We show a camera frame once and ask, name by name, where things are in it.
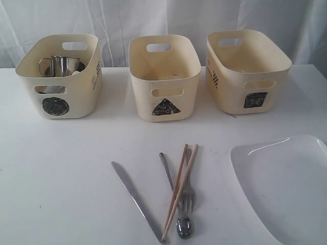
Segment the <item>stainless steel fork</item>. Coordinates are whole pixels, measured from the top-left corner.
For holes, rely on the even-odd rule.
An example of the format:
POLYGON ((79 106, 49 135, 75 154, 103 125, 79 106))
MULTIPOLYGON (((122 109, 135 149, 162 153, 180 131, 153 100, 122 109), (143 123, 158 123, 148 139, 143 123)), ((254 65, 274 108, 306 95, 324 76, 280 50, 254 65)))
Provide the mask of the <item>stainless steel fork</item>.
POLYGON ((195 208, 195 191, 191 186, 191 171, 189 172, 185 187, 183 189, 181 198, 180 198, 180 204, 181 204, 181 210, 184 213, 193 213, 195 208))

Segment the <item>stainless steel bowl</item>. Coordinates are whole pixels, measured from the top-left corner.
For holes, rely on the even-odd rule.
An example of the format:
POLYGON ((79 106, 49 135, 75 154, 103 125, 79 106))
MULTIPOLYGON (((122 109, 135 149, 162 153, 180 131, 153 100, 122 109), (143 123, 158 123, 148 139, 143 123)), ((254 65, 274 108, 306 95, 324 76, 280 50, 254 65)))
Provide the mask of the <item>stainless steel bowl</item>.
POLYGON ((69 66, 68 63, 52 63, 43 72, 44 77, 67 77, 75 74, 76 72, 81 72, 85 69, 85 65, 79 62, 79 65, 69 66))

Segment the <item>stainless steel spoon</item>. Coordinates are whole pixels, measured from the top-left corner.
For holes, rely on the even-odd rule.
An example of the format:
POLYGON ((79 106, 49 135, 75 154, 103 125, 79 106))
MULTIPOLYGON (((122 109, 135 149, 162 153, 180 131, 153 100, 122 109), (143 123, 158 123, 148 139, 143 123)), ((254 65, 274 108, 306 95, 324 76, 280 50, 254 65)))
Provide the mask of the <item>stainless steel spoon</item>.
MULTIPOLYGON (((186 157, 186 160, 185 160, 186 167, 188 166, 191 153, 192 153, 192 150, 188 149, 187 157, 186 157)), ((166 175, 168 177, 171 189, 173 191, 174 184, 173 184, 172 177, 171 177, 171 174, 170 174, 170 171, 169 171, 169 167, 168 167, 168 164, 167 164, 166 157, 165 157, 164 153, 159 153, 159 156, 160 156, 162 164, 164 165, 166 175)), ((192 225, 192 222, 191 222, 190 218, 187 215, 188 213, 184 213, 181 210, 180 206, 181 206, 181 204, 179 203, 178 204, 178 219, 177 219, 177 222, 176 222, 176 231, 177 231, 177 234, 179 235, 179 237, 181 239, 186 240, 186 239, 191 238, 191 236, 193 235, 193 225, 192 225)))

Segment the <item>cream bin with triangle mark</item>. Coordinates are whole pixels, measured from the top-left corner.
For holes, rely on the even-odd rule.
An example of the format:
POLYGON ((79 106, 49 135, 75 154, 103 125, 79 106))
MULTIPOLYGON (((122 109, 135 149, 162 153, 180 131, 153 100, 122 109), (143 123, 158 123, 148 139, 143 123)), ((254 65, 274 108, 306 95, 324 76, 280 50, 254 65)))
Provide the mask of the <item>cream bin with triangle mark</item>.
POLYGON ((129 44, 129 71, 139 117, 183 120, 194 111, 201 64, 181 35, 141 36, 129 44))

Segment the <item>stainless steel table knife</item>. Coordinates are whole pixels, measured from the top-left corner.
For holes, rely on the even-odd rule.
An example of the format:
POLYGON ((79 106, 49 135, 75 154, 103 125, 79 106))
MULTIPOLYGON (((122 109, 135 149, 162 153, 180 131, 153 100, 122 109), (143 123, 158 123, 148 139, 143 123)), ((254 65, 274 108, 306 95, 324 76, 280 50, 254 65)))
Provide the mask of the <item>stainless steel table knife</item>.
POLYGON ((144 203, 142 197, 137 191, 132 179, 130 178, 127 171, 117 162, 111 161, 111 165, 114 168, 117 176, 124 185, 125 189, 129 192, 139 211, 141 212, 144 219, 147 221, 150 229, 154 233, 155 237, 160 244, 166 244, 166 240, 162 238, 162 232, 159 223, 156 221, 147 205, 144 203))

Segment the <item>cream bin with square mark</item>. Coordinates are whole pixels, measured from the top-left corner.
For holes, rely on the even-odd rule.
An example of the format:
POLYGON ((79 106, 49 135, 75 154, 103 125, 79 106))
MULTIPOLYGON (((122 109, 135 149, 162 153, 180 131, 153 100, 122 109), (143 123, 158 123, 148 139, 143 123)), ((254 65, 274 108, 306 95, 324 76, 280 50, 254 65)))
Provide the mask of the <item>cream bin with square mark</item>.
POLYGON ((207 84, 219 109, 228 114, 270 110, 291 65, 288 56, 259 31, 218 31, 207 36, 207 84))

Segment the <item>cream bin with circle mark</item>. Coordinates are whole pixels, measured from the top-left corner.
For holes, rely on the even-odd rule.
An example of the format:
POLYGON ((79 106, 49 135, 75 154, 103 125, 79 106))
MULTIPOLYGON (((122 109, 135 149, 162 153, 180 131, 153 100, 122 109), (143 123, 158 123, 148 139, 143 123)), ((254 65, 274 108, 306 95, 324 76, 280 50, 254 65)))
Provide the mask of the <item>cream bin with circle mark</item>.
POLYGON ((91 34, 57 34, 41 38, 15 68, 39 115, 47 119, 81 118, 95 108, 102 88, 99 40, 91 34), (67 77, 44 77, 39 61, 50 56, 79 57, 85 69, 67 77), (38 93, 37 86, 64 86, 65 93, 38 93))

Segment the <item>white square ceramic plate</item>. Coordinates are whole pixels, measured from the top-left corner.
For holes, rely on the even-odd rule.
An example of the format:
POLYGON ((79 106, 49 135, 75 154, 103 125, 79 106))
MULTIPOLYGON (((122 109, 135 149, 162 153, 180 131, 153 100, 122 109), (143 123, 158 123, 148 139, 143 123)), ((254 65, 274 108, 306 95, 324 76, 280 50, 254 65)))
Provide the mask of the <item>white square ceramic plate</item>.
POLYGON ((254 212, 281 244, 326 244, 326 144, 296 135, 230 151, 254 212))

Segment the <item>white curtain backdrop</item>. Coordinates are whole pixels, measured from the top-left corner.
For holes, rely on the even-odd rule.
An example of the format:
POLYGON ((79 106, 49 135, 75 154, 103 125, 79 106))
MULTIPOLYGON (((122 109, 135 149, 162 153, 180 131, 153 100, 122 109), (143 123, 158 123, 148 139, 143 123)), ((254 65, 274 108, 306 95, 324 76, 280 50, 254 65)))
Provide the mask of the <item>white curtain backdrop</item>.
POLYGON ((13 68, 40 38, 93 34, 102 64, 126 67, 138 36, 183 35, 205 61, 208 34, 251 29, 294 64, 326 73, 326 1, 1 1, 1 67, 13 68))

